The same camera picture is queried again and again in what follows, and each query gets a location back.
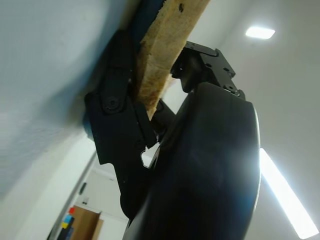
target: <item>wooden board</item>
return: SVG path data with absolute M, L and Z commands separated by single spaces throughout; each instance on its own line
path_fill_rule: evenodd
M 91 240 L 97 223 L 99 221 L 100 213 L 86 210 L 82 207 L 74 206 L 74 228 L 70 240 Z
M 170 70 L 210 0 L 167 0 L 141 41 L 137 80 L 141 101 L 151 119 Z
M 104 224 L 104 221 L 102 219 L 98 220 L 98 223 L 96 224 L 93 236 L 91 240 L 98 240 L 102 225 Z

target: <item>white wall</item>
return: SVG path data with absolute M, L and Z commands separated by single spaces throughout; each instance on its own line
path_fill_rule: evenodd
M 257 0 L 221 46 L 235 85 L 253 102 L 261 145 L 320 228 L 320 1 Z M 272 28 L 271 39 L 245 36 Z M 262 185 L 248 240 L 297 240 L 283 210 Z M 310 240 L 320 239 L 317 235 Z
M 83 89 L 138 2 L 0 1 L 1 239 L 47 238 L 95 151 Z
M 128 220 L 101 215 L 103 225 L 100 230 L 98 240 L 122 240 L 126 230 Z
M 100 169 L 93 169 L 86 180 L 86 187 L 76 200 L 77 206 L 95 212 L 102 212 L 103 220 L 99 240 L 121 240 L 128 218 L 120 206 L 120 190 L 116 177 Z
M 82 205 L 83 199 L 89 197 L 86 207 L 113 217 L 127 219 L 120 206 L 120 190 L 115 178 L 101 175 L 93 170 L 86 183 L 84 192 L 76 200 L 78 205 Z

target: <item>wood grain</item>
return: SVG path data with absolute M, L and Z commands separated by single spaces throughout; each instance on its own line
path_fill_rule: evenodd
M 151 119 L 170 79 L 170 70 L 210 0 L 167 0 L 141 41 L 137 79 Z

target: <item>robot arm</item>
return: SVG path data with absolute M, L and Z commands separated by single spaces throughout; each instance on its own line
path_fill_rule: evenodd
M 188 42 L 171 70 L 188 96 L 176 115 L 160 101 L 150 122 L 133 101 L 134 71 L 120 31 L 104 77 L 85 97 L 99 162 L 114 165 L 129 218 L 123 239 L 244 239 L 260 187 L 260 141 L 235 72 L 219 50 Z M 141 154 L 156 142 L 146 168 Z

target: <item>ceiling light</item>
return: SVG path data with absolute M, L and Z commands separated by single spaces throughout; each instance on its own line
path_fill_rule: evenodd
M 260 148 L 260 169 L 300 239 L 319 233 L 309 214 L 263 148 Z
M 252 26 L 250 27 L 245 35 L 252 38 L 258 38 L 258 39 L 269 39 L 275 34 L 275 30 L 258 27 L 258 26 Z

